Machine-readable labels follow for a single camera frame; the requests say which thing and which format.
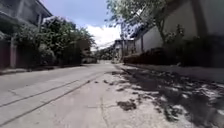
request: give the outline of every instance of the bush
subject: bush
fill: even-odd
[[[176,44],[166,43],[161,48],[125,57],[124,63],[214,67],[215,56],[224,54],[222,41],[222,38],[207,36],[182,40]]]
[[[147,51],[140,55],[125,57],[124,63],[169,65],[173,62],[168,59],[166,52],[163,48],[153,48],[150,51]]]

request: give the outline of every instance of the concrete wall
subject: concrete wall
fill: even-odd
[[[10,66],[10,42],[0,41],[0,69]]]
[[[135,40],[136,53],[141,53],[141,38]]]
[[[224,0],[200,0],[209,34],[224,35]]]
[[[148,32],[143,35],[143,49],[148,51],[152,48],[161,47],[163,44],[157,27],[151,28]]]
[[[197,35],[197,27],[190,0],[169,14],[165,20],[164,32],[175,31],[178,24],[184,28],[186,38]]]

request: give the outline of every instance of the building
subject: building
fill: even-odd
[[[1,0],[0,1],[0,33],[1,36],[13,35],[17,26],[26,24],[40,27],[44,18],[52,14],[39,0]],[[0,41],[0,68],[16,66],[16,47],[11,42]]]
[[[39,0],[1,0],[0,1],[0,30],[10,34],[18,24],[38,27],[44,18],[52,14]]]
[[[115,40],[113,49],[114,62],[121,62],[125,56],[134,54],[136,52],[134,40]]]
[[[194,36],[224,36],[223,0],[169,0],[164,33],[173,32],[177,25],[185,31],[184,38]],[[156,26],[140,28],[132,36],[136,52],[142,53],[163,44]]]

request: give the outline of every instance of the road crack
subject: road crack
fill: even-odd
[[[100,110],[101,110],[102,118],[103,118],[107,128],[110,128],[110,125],[109,125],[109,122],[106,118],[106,114],[105,114],[105,110],[104,110],[103,97],[100,98]]]

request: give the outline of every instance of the street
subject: street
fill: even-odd
[[[196,127],[183,115],[167,120],[137,85],[137,79],[107,62],[1,76],[0,127]]]

